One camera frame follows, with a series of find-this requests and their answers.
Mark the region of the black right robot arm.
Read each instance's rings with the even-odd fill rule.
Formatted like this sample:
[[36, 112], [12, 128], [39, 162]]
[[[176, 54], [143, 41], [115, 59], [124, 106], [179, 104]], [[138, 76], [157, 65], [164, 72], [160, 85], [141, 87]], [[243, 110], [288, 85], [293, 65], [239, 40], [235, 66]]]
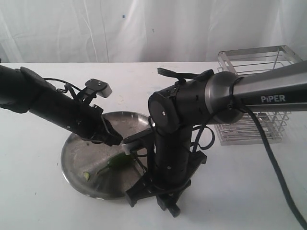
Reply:
[[207, 160], [199, 140], [191, 140], [192, 132], [202, 132], [209, 124], [233, 124], [248, 114], [260, 133], [288, 206], [297, 219], [301, 218], [255, 113], [305, 111], [307, 63], [245, 77], [212, 70], [192, 74], [159, 68], [158, 73], [177, 81], [149, 97], [149, 128], [123, 141], [126, 154], [147, 151], [144, 175], [125, 193], [128, 203], [134, 206], [138, 200], [154, 196], [161, 209], [177, 217], [177, 201]]

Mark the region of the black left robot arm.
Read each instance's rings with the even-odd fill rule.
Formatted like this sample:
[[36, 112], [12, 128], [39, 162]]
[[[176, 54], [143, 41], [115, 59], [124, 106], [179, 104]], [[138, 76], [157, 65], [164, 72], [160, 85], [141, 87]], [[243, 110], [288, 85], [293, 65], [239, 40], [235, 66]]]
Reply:
[[0, 68], [1, 108], [19, 114], [33, 113], [96, 144], [119, 145], [123, 139], [103, 118], [103, 109], [90, 105], [97, 96], [107, 98], [111, 93], [110, 86], [97, 79], [88, 80], [85, 88], [75, 93], [71, 84], [57, 89], [28, 68]]

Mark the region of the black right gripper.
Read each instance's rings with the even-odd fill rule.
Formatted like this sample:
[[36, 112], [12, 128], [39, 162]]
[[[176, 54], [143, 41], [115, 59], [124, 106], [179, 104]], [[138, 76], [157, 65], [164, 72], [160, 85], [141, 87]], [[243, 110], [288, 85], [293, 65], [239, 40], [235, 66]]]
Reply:
[[187, 149], [176, 151], [173, 156], [156, 154], [153, 167], [125, 192], [125, 199], [134, 207], [137, 201], [156, 196], [159, 207], [176, 218], [181, 212], [177, 206], [181, 191], [190, 185], [192, 175], [206, 160], [203, 152]]

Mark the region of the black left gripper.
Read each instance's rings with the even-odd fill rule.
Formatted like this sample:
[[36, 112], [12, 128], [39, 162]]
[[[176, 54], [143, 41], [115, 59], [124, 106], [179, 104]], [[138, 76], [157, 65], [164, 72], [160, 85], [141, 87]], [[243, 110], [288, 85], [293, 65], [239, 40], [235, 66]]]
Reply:
[[[61, 127], [78, 135], [83, 139], [89, 139], [95, 144], [118, 146], [123, 137], [111, 125], [110, 121], [102, 117], [104, 110], [97, 105], [74, 104], [60, 110], [59, 124]], [[102, 128], [102, 135], [95, 136]]]

